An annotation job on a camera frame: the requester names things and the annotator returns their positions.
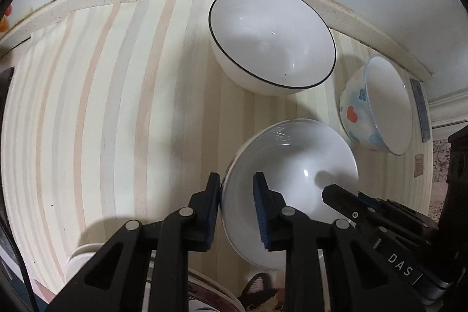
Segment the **white bowl red flowers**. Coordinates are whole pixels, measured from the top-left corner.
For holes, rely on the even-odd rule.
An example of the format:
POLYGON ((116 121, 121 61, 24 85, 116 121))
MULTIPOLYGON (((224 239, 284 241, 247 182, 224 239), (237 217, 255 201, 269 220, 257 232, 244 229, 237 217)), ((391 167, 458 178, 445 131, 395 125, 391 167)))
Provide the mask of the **white bowl red flowers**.
POLYGON ((261 241, 253 195, 257 172, 264 173, 269 189, 280 192, 287 205, 323 223, 341 218, 323 202, 326 186, 337 184, 352 194, 358 192, 355 156, 344 138, 324 123, 283 121, 248 140, 224 177, 221 217, 235 251, 262 269, 284 269, 285 254, 268 252, 261 241))

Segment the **colourful cartoon wall sticker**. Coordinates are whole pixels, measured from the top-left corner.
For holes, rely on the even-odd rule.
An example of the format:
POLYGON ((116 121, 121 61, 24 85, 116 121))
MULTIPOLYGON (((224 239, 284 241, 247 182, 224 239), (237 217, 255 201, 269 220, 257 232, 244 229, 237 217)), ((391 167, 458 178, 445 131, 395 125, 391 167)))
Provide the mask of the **colourful cartoon wall sticker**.
POLYGON ((0 20, 0 33, 5 33, 10 29, 10 24, 8 21, 8 17, 10 16, 12 11, 12 6, 8 6, 3 17, 0 20))

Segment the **brown mat label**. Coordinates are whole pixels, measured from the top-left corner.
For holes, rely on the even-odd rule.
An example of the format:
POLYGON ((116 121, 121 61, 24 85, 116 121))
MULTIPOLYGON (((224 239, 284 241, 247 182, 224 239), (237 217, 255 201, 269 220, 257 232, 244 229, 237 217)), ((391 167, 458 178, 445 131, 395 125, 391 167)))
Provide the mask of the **brown mat label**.
POLYGON ((424 174, 424 155, 416 154, 414 156, 414 177, 419 177, 424 174))

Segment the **white bowl black rim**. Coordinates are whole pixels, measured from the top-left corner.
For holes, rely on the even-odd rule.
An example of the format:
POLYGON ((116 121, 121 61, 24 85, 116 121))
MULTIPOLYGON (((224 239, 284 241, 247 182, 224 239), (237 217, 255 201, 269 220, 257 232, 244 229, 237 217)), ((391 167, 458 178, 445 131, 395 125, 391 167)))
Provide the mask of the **white bowl black rim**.
POLYGON ((303 0, 214 0, 208 26, 223 72, 252 93, 299 93, 321 85, 335 69, 332 33, 303 0))

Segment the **black induction cooktop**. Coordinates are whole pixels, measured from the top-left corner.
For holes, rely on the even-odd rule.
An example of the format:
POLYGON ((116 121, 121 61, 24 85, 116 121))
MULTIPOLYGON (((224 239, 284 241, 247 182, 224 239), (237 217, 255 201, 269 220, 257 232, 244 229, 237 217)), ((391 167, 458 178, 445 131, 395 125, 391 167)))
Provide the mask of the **black induction cooktop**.
POLYGON ((6 99, 12 81, 14 68, 10 67, 0 73, 0 116, 3 119, 4 110, 6 107, 6 99))

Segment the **white bowl blue hearts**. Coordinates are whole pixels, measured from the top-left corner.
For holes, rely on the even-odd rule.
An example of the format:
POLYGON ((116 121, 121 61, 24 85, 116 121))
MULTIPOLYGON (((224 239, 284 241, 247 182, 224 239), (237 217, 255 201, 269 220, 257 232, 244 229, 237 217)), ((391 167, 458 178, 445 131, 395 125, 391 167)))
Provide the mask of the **white bowl blue hearts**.
POLYGON ((412 139, 412 105, 393 64, 376 55, 347 81, 340 95, 340 119, 352 142, 403 155, 412 139))

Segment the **striped cat table mat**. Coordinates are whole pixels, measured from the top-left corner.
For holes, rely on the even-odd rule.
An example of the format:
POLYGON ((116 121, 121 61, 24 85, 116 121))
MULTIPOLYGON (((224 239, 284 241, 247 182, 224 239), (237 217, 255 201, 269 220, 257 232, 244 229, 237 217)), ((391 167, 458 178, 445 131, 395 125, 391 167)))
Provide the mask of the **striped cat table mat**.
POLYGON ((342 131, 340 93, 375 43, 333 25, 338 55, 326 82, 259 96, 214 58, 210 6, 144 0, 74 11, 1 59, 14 69, 1 133, 3 195, 46 299, 64 286, 80 245, 186 205, 264 128, 310 118, 342 131))

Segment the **blue smartphone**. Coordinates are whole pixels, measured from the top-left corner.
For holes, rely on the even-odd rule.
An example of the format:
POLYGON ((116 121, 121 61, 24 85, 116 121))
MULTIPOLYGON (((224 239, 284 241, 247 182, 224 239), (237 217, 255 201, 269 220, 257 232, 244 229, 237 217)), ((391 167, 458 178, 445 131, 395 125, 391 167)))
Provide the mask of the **blue smartphone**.
POLYGON ((410 79, 416 107, 417 115, 420 124, 421 141, 428 142, 431 139, 431 127, 428 117, 428 109, 426 106, 424 91, 421 82, 414 78, 410 79))

